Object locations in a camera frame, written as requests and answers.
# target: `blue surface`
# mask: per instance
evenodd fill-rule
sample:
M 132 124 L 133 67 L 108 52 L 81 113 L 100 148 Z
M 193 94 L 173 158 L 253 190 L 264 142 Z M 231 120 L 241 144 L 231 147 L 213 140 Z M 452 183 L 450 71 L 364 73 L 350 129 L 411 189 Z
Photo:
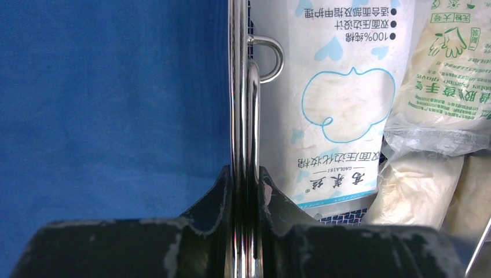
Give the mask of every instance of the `blue surface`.
M 225 0 L 0 1 L 0 277 L 53 220 L 173 217 L 229 164 Z

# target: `metal hook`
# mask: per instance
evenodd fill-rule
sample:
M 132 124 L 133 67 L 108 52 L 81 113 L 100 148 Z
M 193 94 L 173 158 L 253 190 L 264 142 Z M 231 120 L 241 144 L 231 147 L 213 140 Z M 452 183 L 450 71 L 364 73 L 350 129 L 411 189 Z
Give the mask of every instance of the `metal hook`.
M 283 48 L 281 47 L 280 43 L 278 43 L 275 39 L 256 35 L 249 35 L 247 42 L 254 45 L 264 45 L 274 51 L 274 55 L 276 56 L 276 64 L 270 73 L 261 75 L 261 84 L 275 80 L 281 74 L 285 66 L 285 53 L 283 52 Z

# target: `metal ring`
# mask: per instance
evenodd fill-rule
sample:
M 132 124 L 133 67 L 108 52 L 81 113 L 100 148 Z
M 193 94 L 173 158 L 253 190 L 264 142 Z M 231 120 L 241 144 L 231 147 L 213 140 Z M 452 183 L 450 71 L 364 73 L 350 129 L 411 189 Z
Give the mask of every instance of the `metal ring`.
M 285 66 L 285 53 L 283 52 L 283 48 L 281 47 L 280 43 L 272 38 L 256 35 L 249 35 L 248 43 L 254 45 L 264 45 L 274 51 L 274 55 L 276 56 L 276 65 L 274 65 L 274 68 L 270 73 L 261 75 L 261 84 L 275 80 L 281 74 L 283 67 Z

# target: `white package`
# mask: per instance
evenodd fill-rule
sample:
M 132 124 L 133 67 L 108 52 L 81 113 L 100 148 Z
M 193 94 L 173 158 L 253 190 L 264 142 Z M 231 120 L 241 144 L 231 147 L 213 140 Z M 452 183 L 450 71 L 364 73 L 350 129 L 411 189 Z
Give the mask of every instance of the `white package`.
M 491 138 L 491 3 L 434 1 L 387 120 L 396 152 L 462 155 Z
M 251 1 L 254 33 L 278 40 L 285 51 L 283 73 L 261 87 L 260 163 L 308 214 L 363 209 L 338 205 L 376 193 L 384 124 L 430 7 L 431 1 Z M 260 46 L 254 60 L 262 72 L 275 63 Z
M 386 163 L 378 180 L 379 193 L 363 223 L 439 229 L 457 187 L 464 156 L 411 152 Z

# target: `blue fabric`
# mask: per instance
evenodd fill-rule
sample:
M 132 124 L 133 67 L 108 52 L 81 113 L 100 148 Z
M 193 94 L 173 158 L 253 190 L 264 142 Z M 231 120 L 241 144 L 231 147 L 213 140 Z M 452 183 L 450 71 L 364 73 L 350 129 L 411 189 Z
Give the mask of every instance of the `blue fabric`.
M 0 277 L 43 224 L 174 217 L 229 164 L 226 0 L 0 1 Z

